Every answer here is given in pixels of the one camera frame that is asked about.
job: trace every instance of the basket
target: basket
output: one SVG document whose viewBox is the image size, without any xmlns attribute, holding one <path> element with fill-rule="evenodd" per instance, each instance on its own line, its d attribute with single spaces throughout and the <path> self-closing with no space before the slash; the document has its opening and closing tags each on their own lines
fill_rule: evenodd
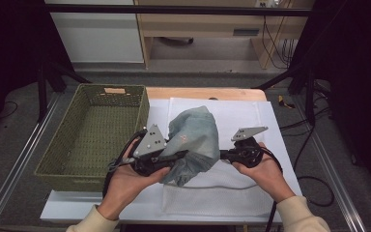
<svg viewBox="0 0 371 232">
<path fill-rule="evenodd" d="M 102 191 L 107 165 L 147 126 L 145 86 L 80 84 L 35 175 L 59 191 Z"/>
</svg>

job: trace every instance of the gray cloth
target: gray cloth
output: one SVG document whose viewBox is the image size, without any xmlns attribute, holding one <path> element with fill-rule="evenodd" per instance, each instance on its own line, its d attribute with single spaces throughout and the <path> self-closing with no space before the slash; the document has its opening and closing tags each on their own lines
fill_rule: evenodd
<svg viewBox="0 0 371 232">
<path fill-rule="evenodd" d="M 161 156 L 170 156 L 188 150 L 178 159 L 170 172 L 161 180 L 174 180 L 182 187 L 199 172 L 206 172 L 219 160 L 218 130 L 213 114 L 206 106 L 191 108 L 180 113 L 169 124 L 169 142 Z"/>
</svg>

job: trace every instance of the aluminum rail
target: aluminum rail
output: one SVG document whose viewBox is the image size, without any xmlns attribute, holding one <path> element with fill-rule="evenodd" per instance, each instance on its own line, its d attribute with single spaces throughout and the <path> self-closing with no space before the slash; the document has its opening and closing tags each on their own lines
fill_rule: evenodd
<svg viewBox="0 0 371 232">
<path fill-rule="evenodd" d="M 295 105 L 299 106 L 300 116 L 303 119 L 306 119 L 304 114 L 304 103 L 300 97 L 293 97 Z M 355 205 L 349 196 L 349 193 L 346 191 L 346 188 L 340 179 L 338 173 L 336 172 L 335 167 L 333 166 L 332 161 L 330 160 L 327 151 L 325 150 L 324 144 L 322 143 L 319 135 L 317 133 L 317 128 L 314 130 L 311 139 L 313 141 L 314 148 L 322 169 L 324 170 L 330 186 L 332 187 L 333 193 L 336 197 L 336 201 L 342 210 L 342 214 L 345 217 L 346 222 L 349 225 L 349 228 L 352 232 L 365 232 L 366 228 L 361 220 Z"/>
<path fill-rule="evenodd" d="M 57 105 L 58 100 L 60 99 L 61 94 L 54 93 L 50 100 L 50 103 L 47 107 L 47 114 L 46 116 L 37 123 L 31 136 L 29 137 L 28 141 L 26 142 L 25 146 L 23 147 L 19 157 L 17 158 L 14 167 L 12 168 L 11 172 L 9 173 L 7 179 L 5 180 L 4 184 L 0 188 L 0 215 L 4 210 L 4 207 L 8 203 L 8 200 L 14 191 L 14 187 L 16 186 L 17 182 L 19 181 L 23 170 L 26 167 L 29 159 L 31 158 L 38 142 L 41 139 L 41 136 L 50 121 L 50 118 L 53 115 L 55 107 Z"/>
<path fill-rule="evenodd" d="M 326 12 L 312 9 L 287 8 L 239 8 L 197 6 L 138 6 L 138 5 L 80 5 L 45 4 L 28 7 L 46 8 L 51 13 L 101 13 L 101 14 L 163 14 L 163 15 L 266 15 L 266 16 L 311 16 Z"/>
</svg>

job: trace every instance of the beige sleeve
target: beige sleeve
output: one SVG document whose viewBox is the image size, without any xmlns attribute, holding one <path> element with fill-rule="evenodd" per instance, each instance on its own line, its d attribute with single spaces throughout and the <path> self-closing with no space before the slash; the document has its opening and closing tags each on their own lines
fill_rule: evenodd
<svg viewBox="0 0 371 232">
<path fill-rule="evenodd" d="M 116 227 L 119 220 L 108 220 L 104 218 L 94 205 L 89 214 L 77 225 L 71 225 L 67 232 L 111 232 Z"/>
<path fill-rule="evenodd" d="M 279 202 L 276 209 L 282 218 L 284 231 L 330 231 L 327 223 L 309 211 L 306 198 L 293 196 Z"/>
</svg>

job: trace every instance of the white cabinet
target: white cabinet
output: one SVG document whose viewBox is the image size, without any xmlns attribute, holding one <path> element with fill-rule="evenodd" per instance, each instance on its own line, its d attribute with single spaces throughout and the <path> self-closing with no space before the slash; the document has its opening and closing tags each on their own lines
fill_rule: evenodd
<svg viewBox="0 0 371 232">
<path fill-rule="evenodd" d="M 46 4 L 133 5 L 132 0 L 45 0 Z M 135 14 L 51 13 L 73 63 L 143 63 Z"/>
</svg>

